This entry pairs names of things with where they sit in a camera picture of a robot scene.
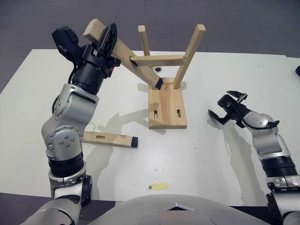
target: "floor tile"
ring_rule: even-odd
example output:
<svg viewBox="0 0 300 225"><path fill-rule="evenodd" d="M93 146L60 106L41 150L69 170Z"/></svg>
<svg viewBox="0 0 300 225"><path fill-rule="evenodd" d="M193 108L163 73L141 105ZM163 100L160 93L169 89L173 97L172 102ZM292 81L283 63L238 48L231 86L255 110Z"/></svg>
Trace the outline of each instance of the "floor tile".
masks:
<svg viewBox="0 0 300 225"><path fill-rule="evenodd" d="M132 51L138 51L141 50L141 41L140 38L136 38L136 37L122 37L120 38L122 42L124 42L124 44L126 44Z"/></svg>
<svg viewBox="0 0 300 225"><path fill-rule="evenodd" d="M171 22L145 22L147 37L172 38Z"/></svg>
<svg viewBox="0 0 300 225"><path fill-rule="evenodd" d="M143 0L124 0L120 4L116 20L142 22L144 8L145 2Z"/></svg>
<svg viewBox="0 0 300 225"><path fill-rule="evenodd" d="M205 39L206 40L235 40L235 36L231 30L231 28L226 25L218 25L218 24L207 24L205 25L206 32L205 32Z"/></svg>
<svg viewBox="0 0 300 225"><path fill-rule="evenodd" d="M150 51L173 51L173 40L171 38L149 38Z"/></svg>
<svg viewBox="0 0 300 225"><path fill-rule="evenodd" d="M271 43L275 54L300 58L300 45Z"/></svg>
<svg viewBox="0 0 300 225"><path fill-rule="evenodd" d="M1 58L0 57L0 83L8 83L16 70L24 61L24 57L19 58Z"/></svg>
<svg viewBox="0 0 300 225"><path fill-rule="evenodd" d="M169 22L170 17L170 4L169 1L146 1L145 4L145 22Z"/></svg>
<svg viewBox="0 0 300 225"><path fill-rule="evenodd" d="M143 22L116 21L118 37L122 40L124 37L139 38L138 26Z"/></svg>
<svg viewBox="0 0 300 225"><path fill-rule="evenodd" d="M239 0L216 0L216 7L222 11L242 11L243 6Z"/></svg>
<svg viewBox="0 0 300 225"><path fill-rule="evenodd" d="M237 24L230 25L230 28L237 40L248 40L248 41L263 41L264 36L261 34L258 27L249 24Z"/></svg>
<svg viewBox="0 0 300 225"><path fill-rule="evenodd" d="M172 21L199 21L192 1L170 1L170 13Z"/></svg>
<svg viewBox="0 0 300 225"><path fill-rule="evenodd" d="M6 86L6 83L0 83L0 94L4 90L5 86Z"/></svg>
<svg viewBox="0 0 300 225"><path fill-rule="evenodd" d="M191 38L198 22L172 21L173 38Z"/></svg>
<svg viewBox="0 0 300 225"><path fill-rule="evenodd" d="M241 0L240 4L244 12L267 12L267 9L261 2L261 0Z"/></svg>
<svg viewBox="0 0 300 225"><path fill-rule="evenodd" d="M285 27L274 27L272 25L259 25L260 32L266 40L277 43L300 44L299 34L290 32Z"/></svg>
<svg viewBox="0 0 300 225"><path fill-rule="evenodd" d="M242 50L236 40L207 40L208 52L211 53L241 53Z"/></svg>
<svg viewBox="0 0 300 225"><path fill-rule="evenodd" d="M238 43L244 53L275 54L267 41L238 40Z"/></svg>
<svg viewBox="0 0 300 225"><path fill-rule="evenodd" d="M189 42L190 39L188 38L174 38L173 39L174 51L185 52L188 48ZM207 47L204 39L201 41L196 51L207 52Z"/></svg>
<svg viewBox="0 0 300 225"><path fill-rule="evenodd" d="M0 43L3 43L0 48L0 57L26 57L32 49L56 49L51 35L30 38L2 35Z"/></svg>
<svg viewBox="0 0 300 225"><path fill-rule="evenodd" d="M250 16L245 12L224 12L224 16L229 25L253 24Z"/></svg>
<svg viewBox="0 0 300 225"><path fill-rule="evenodd" d="M112 23L117 17L120 3L121 0L99 0L92 15L103 23Z"/></svg>

